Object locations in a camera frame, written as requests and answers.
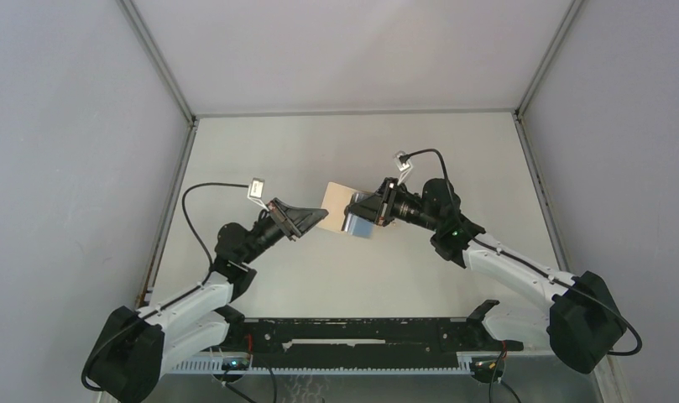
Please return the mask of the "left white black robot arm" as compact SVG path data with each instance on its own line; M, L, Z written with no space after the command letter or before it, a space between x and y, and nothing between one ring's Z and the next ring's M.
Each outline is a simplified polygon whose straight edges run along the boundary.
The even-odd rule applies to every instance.
M165 374L201 350L219 344L239 348L246 329L221 311L252 284L257 272L249 263L282 238L302 237L328 214L275 198L251 228L237 222L222 226L216 257L202 280L155 305L120 306L109 315L83 365L82 384L120 402L141 402Z

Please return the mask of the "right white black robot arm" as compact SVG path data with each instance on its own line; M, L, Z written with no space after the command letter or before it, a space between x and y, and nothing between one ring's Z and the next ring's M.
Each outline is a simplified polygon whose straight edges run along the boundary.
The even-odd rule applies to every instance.
M476 348L489 349L499 340L545 344L582 374L617 354L614 346L629 327L601 276L538 264L471 222L460 206L452 184L444 179L430 179L421 193L412 193L387 177L376 192L350 201L344 212L380 227L400 220L427 229L442 259L498 281L534 306L528 319L487 312L472 322L468 337Z

